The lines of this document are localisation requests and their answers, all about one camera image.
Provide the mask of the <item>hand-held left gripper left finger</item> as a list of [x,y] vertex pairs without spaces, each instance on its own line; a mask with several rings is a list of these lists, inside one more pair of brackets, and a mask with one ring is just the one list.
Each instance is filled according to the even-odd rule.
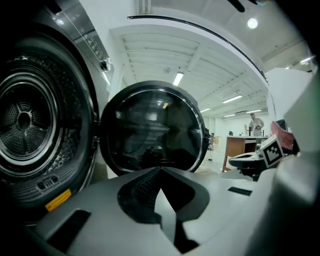
[[158,177],[148,168],[90,185],[30,235],[45,256],[178,256],[152,205]]

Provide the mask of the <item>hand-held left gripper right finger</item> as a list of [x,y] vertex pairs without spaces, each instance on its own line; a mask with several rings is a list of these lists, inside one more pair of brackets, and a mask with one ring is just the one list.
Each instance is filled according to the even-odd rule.
[[273,169],[258,181],[164,168],[161,189],[175,216],[163,216],[164,256],[271,256],[268,204]]

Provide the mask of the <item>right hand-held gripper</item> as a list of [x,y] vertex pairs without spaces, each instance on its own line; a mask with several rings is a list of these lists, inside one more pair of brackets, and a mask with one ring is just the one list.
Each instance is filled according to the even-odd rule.
[[283,149],[276,136],[271,136],[261,144],[257,144],[255,152],[248,152],[234,156],[228,163],[240,170],[243,175],[253,175],[253,181],[257,181],[261,173],[274,168],[284,158]]

